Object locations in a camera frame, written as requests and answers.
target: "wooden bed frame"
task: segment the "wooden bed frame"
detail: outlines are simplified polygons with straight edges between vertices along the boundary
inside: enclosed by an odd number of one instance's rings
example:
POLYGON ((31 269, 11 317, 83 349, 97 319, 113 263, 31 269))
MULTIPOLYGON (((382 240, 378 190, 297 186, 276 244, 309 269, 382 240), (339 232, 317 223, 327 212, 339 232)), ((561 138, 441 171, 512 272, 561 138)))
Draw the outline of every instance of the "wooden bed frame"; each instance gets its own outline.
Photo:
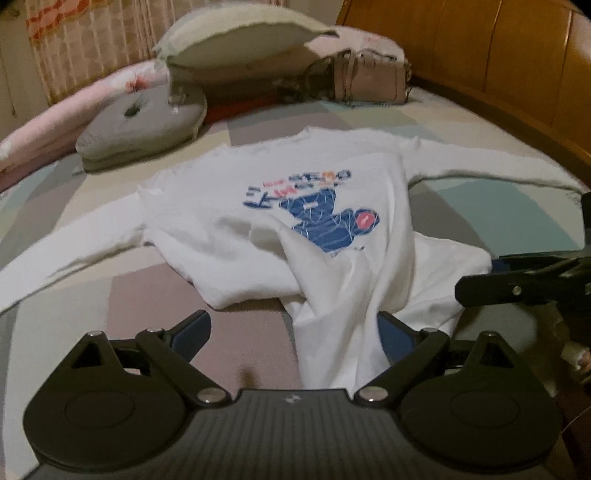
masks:
POLYGON ((395 40, 413 83, 591 187, 591 22, 567 0, 345 0, 340 25, 395 40))

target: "metal screw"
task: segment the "metal screw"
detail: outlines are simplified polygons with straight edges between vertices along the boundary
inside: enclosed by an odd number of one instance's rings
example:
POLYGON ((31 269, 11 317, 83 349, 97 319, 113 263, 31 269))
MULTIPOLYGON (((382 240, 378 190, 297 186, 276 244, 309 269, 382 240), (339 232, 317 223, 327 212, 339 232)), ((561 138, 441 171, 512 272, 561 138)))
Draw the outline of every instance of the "metal screw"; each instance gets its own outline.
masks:
POLYGON ((218 387, 204 388, 197 394, 197 399, 203 403, 220 403, 226 400, 226 392, 218 387))
POLYGON ((363 387, 359 390, 359 396, 371 402, 384 401, 388 398, 388 390, 382 387, 363 387))

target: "beige handbag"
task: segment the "beige handbag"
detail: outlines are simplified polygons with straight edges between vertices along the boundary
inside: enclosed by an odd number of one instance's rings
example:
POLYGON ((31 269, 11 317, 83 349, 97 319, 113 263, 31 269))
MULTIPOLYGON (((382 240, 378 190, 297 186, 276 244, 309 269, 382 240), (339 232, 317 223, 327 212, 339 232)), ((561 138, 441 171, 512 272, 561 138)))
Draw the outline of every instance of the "beige handbag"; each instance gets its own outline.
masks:
POLYGON ((280 95, 294 100, 305 97, 347 105, 400 105, 410 92, 411 65, 375 50, 343 50, 312 63, 297 79, 282 79, 280 95))
POLYGON ((344 103, 406 103, 411 67, 374 50, 341 52, 333 60, 334 100, 344 103))

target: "pink pillow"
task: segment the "pink pillow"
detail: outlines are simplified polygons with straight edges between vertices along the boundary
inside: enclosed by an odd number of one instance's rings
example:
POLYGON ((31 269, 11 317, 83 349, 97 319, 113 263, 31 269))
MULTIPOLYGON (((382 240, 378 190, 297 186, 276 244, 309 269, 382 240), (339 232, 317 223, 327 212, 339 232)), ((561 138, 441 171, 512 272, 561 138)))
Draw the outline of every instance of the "pink pillow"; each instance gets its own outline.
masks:
POLYGON ((75 151, 84 127, 113 100, 167 81, 168 70, 148 60, 120 69, 49 107, 0 143, 0 192, 75 151))

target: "long sleeve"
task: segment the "long sleeve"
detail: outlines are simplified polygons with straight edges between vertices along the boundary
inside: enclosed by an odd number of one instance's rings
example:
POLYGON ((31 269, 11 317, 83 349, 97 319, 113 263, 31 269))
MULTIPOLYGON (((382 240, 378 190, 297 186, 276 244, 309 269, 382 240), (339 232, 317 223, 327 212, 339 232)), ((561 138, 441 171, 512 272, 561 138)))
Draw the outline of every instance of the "long sleeve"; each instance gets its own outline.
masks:
POLYGON ((44 237, 0 271, 0 312, 43 287, 142 242, 145 216, 136 193, 44 237))
POLYGON ((442 177, 510 180, 584 193, 588 189, 563 168, 541 158, 519 157, 484 148, 466 148, 420 140, 402 149, 408 184, 442 177))

